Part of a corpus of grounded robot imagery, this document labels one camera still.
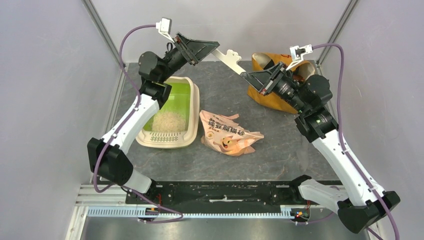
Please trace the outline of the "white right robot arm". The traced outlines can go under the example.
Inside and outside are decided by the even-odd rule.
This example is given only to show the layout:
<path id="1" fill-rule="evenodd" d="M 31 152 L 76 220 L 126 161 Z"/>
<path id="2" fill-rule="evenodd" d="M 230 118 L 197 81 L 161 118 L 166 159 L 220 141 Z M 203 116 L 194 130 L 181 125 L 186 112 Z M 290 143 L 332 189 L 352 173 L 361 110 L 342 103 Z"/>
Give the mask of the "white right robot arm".
<path id="1" fill-rule="evenodd" d="M 297 111 L 297 129 L 327 160 L 344 186 L 344 190 L 337 190 L 302 175 L 288 191 L 292 203 L 300 205 L 308 200 L 322 205 L 355 234 L 388 216 L 400 203 L 399 195 L 379 185 L 350 150 L 340 125 L 326 109 L 333 95 L 325 77 L 313 74 L 300 83 L 282 63 L 242 72 L 241 77 L 260 94 L 274 93 Z"/>

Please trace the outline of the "pink cat litter bag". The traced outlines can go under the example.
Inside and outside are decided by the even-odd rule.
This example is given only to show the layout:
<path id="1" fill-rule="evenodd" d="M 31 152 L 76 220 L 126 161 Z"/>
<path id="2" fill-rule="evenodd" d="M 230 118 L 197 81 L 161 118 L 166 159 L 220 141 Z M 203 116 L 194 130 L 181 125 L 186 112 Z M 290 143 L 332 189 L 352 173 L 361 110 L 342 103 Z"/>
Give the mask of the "pink cat litter bag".
<path id="1" fill-rule="evenodd" d="M 200 141 L 205 146 L 228 156 L 241 156 L 255 152 L 252 145 L 263 139 L 259 131 L 244 129 L 234 120 L 238 114 L 224 116 L 206 110 L 201 110 L 201 120 L 204 135 Z"/>

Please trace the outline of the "cream green litter box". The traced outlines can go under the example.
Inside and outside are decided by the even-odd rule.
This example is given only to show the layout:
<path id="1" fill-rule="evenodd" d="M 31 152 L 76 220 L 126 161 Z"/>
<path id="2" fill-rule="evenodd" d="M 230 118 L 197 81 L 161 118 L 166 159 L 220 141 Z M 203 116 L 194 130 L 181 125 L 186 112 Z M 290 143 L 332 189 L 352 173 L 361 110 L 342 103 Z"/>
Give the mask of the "cream green litter box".
<path id="1" fill-rule="evenodd" d="M 136 136 L 144 147 L 157 149 L 184 148 L 194 142 L 199 126 L 200 92 L 188 77 L 172 76 L 168 100 Z"/>

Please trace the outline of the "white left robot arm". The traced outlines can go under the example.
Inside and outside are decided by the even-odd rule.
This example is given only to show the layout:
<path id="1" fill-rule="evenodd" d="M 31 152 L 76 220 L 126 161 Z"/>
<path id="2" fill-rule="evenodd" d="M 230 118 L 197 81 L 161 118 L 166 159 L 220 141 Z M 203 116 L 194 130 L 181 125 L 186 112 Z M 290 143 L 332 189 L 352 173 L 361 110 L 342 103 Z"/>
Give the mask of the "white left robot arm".
<path id="1" fill-rule="evenodd" d="M 138 73 L 141 87 L 136 88 L 136 98 L 117 124 L 100 139 L 91 138 L 87 144 L 90 170 L 113 184 L 127 187 L 137 193 L 144 204 L 152 204 L 157 198 L 153 188 L 156 183 L 150 177 L 135 170 L 127 157 L 129 148 L 145 124 L 169 98 L 172 86 L 166 84 L 185 64 L 196 65 L 216 50 L 217 41 L 194 40 L 177 33 L 174 47 L 163 57 L 146 51 L 139 57 Z"/>

